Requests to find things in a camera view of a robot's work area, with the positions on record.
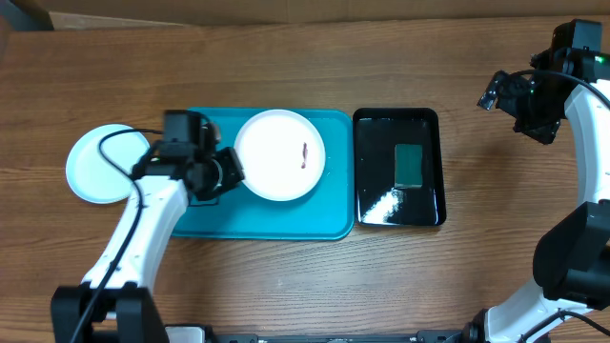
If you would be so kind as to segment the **white plate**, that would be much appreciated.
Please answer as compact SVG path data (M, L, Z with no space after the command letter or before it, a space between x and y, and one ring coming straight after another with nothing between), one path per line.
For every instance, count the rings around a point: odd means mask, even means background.
M326 151L319 131L304 116L267 110L239 130L234 149L245 174L244 184L271 201L292 201L318 183Z

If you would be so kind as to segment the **green sponge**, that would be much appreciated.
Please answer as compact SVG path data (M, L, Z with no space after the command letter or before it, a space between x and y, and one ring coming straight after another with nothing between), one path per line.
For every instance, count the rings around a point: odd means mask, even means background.
M400 189L418 189L423 185L421 145L395 146L395 186Z

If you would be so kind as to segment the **light blue plate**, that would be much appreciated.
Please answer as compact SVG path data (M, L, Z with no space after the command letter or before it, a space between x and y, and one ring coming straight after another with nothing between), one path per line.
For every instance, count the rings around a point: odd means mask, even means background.
M131 182L98 151L102 138L129 128L122 124L104 125L87 132L72 147L66 162L66 178L78 197L94 204L111 204L131 194ZM130 172L149 146L142 133L130 132L106 140L103 152L125 172Z

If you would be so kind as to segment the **black plastic tray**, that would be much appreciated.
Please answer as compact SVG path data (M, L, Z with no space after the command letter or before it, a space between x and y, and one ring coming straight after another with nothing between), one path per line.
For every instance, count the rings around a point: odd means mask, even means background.
M353 115L356 219L366 226L440 226L447 218L437 113L361 108ZM421 145L423 185L395 186L395 146Z

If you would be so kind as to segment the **teal plastic tray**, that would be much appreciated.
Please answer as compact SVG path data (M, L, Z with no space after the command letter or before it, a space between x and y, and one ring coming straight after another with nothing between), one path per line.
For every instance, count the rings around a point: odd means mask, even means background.
M173 229L175 237L264 240L338 240L355 223L351 117L336 110L296 109L318 130L326 163L316 186L296 200L264 199L241 184L219 200L190 207Z

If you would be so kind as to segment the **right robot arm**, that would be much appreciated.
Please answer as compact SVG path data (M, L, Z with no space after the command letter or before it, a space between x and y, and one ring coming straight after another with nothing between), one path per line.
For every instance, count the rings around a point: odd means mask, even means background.
M528 71L497 72L479 106L515 117L514 130L552 143L568 121L576 147L577 206L538 242L533 276L480 311L452 342L544 342L570 319L609 306L609 57L576 48L533 56Z

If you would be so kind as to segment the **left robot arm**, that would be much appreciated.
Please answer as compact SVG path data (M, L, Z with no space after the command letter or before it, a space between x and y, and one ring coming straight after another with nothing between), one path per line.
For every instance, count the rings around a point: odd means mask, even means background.
M155 143L132 167L131 199L109 244L78 286L51 299L58 342L204 342L197 324L166 325L152 288L169 238L193 198L234 189L243 169L232 148Z

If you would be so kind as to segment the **cardboard sheet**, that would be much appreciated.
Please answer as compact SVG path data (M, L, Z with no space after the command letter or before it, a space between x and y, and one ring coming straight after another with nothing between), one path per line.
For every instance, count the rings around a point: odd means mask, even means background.
M54 20L93 17L181 25L603 15L609 0L32 0Z

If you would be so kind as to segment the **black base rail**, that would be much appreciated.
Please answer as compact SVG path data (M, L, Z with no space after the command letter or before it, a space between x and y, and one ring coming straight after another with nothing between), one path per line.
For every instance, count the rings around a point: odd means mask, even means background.
M399 334L276 335L209 333L206 343L461 343L478 342L470 333L457 330L422 330Z

